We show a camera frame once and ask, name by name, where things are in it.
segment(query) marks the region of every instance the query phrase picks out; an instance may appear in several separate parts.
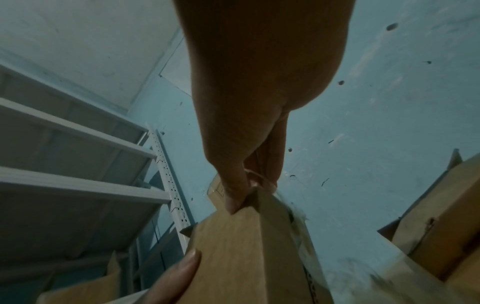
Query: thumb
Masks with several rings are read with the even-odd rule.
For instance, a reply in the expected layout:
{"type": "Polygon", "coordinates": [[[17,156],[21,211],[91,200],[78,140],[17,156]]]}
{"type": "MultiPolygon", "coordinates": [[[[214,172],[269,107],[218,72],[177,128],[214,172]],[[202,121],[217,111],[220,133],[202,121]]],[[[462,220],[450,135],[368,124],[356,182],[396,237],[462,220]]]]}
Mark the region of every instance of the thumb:
{"type": "Polygon", "coordinates": [[[249,191],[247,174],[242,163],[217,166],[225,191],[225,209],[234,214],[243,204],[249,191]]]}
{"type": "Polygon", "coordinates": [[[175,302],[186,290],[200,264],[201,252],[190,251],[179,263],[170,267],[145,295],[145,304],[175,302]]]}

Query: person's right hand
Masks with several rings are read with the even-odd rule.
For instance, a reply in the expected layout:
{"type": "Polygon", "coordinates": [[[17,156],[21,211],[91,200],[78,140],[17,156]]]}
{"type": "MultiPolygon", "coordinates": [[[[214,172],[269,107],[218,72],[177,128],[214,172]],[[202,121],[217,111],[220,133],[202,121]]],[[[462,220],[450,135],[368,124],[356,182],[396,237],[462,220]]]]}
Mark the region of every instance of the person's right hand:
{"type": "Polygon", "coordinates": [[[334,76],[354,0],[174,3],[188,46],[203,149],[233,213],[252,181],[276,187],[289,112],[320,94],[334,76]]]}

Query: wall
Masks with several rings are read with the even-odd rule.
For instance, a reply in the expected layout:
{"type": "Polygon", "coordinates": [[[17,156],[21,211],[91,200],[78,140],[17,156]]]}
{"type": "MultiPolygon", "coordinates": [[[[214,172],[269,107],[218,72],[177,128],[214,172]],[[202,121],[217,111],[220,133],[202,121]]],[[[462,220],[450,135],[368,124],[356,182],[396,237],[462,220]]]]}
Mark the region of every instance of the wall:
{"type": "Polygon", "coordinates": [[[171,0],[18,0],[0,3],[0,28],[0,62],[127,110],[179,23],[171,0]]]}
{"type": "MultiPolygon", "coordinates": [[[[376,230],[445,170],[453,148],[464,158],[480,152],[479,31],[476,0],[359,1],[334,80],[291,114],[278,189],[305,212],[338,302],[349,302],[345,287],[398,256],[376,230]]],[[[177,86],[175,77],[157,77],[130,116],[164,132],[200,221],[213,211],[206,191],[215,171],[191,98],[177,86]]]]}

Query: light blue painted wall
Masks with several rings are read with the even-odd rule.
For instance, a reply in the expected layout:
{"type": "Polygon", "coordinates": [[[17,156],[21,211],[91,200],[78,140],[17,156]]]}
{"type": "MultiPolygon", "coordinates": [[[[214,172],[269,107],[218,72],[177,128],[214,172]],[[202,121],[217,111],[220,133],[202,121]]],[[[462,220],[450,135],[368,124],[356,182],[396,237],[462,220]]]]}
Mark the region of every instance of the light blue painted wall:
{"type": "MultiPolygon", "coordinates": [[[[345,259],[365,273],[395,258],[398,249],[376,230],[445,170],[453,148],[464,158],[480,152],[478,33],[477,0],[358,1],[334,80],[291,114],[292,152],[278,189],[306,213],[338,302],[348,302],[339,280],[345,259]],[[387,32],[392,23],[398,28],[387,32]]],[[[195,221],[211,214],[206,192],[215,171],[203,155],[191,98],[158,77],[130,117],[164,132],[195,221]]]]}

